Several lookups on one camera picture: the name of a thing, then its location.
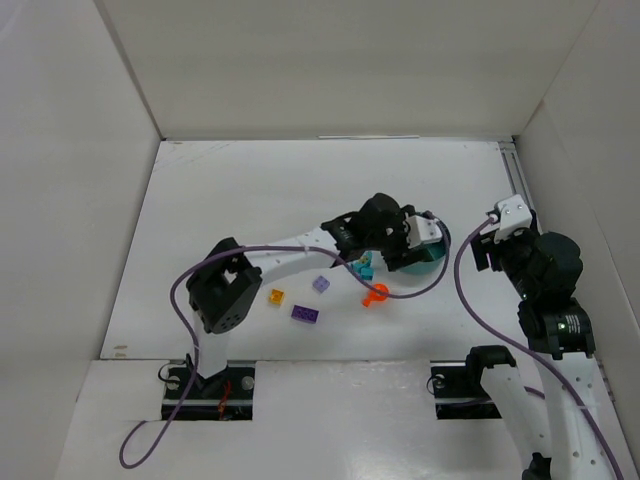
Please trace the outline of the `dark purple long lego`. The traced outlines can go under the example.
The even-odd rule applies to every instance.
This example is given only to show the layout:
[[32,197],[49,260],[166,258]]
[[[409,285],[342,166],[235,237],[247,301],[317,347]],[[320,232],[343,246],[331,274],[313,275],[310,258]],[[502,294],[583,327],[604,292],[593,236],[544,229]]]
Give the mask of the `dark purple long lego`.
[[308,324],[316,324],[320,312],[316,309],[294,304],[291,310],[291,318]]

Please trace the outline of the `orange round dish lego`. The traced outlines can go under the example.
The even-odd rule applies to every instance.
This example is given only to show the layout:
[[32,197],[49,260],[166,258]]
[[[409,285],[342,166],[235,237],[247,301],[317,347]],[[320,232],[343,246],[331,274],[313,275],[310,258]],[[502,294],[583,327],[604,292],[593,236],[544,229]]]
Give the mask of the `orange round dish lego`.
[[374,303],[385,302],[389,298],[389,294],[389,288],[385,284],[374,284],[362,300],[362,305],[369,308]]

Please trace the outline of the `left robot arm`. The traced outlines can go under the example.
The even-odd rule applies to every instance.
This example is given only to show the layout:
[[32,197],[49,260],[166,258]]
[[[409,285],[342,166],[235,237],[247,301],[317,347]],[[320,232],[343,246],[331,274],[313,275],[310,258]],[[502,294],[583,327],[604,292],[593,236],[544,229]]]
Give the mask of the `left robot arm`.
[[358,211],[340,215],[285,240],[241,247],[233,237],[221,240],[186,282],[189,304],[200,318],[192,368],[197,382],[209,385],[227,369],[226,346],[208,346],[208,335],[223,336],[247,317],[259,289],[289,276],[333,268],[379,252],[390,271],[426,259],[427,245],[442,239],[437,221],[377,193]]

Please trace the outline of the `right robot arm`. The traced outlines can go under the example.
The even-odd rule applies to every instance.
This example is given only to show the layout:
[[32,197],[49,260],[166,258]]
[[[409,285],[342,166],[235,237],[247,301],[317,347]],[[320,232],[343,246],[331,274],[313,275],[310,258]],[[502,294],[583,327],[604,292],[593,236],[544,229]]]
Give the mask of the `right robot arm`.
[[496,405],[525,479],[621,479],[624,473],[597,420],[591,320],[574,296],[583,270],[579,246],[542,233],[522,200],[498,203],[463,242],[478,270],[502,272],[519,295],[520,343],[476,312],[499,339],[471,349],[467,370]]

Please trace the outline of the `yellow orange square lego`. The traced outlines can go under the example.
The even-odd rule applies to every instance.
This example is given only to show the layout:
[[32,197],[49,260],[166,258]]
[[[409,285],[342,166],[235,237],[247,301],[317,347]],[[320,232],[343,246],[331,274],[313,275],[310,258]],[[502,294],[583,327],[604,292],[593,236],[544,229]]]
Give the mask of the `yellow orange square lego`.
[[271,304],[273,305],[282,305],[285,299],[285,292],[282,290],[278,290],[278,289],[272,289],[268,300]]

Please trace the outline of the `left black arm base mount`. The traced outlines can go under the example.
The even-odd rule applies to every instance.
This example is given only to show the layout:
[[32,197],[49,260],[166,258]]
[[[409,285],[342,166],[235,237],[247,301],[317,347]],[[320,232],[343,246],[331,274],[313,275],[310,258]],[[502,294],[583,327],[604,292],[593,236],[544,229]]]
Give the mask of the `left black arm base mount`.
[[[192,373],[191,358],[165,363],[157,372],[164,385],[161,418],[168,420],[186,391]],[[251,421],[255,362],[231,361],[220,373],[205,379],[197,375],[175,421]]]

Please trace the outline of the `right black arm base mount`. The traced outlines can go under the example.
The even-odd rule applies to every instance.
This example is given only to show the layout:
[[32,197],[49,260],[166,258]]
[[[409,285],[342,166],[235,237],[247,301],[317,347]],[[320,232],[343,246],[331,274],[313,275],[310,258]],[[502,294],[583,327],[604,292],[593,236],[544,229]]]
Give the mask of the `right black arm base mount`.
[[513,355],[505,346],[476,346],[464,360],[431,361],[426,388],[434,398],[436,418],[500,419],[498,408],[481,386],[484,371],[496,365],[516,366]]

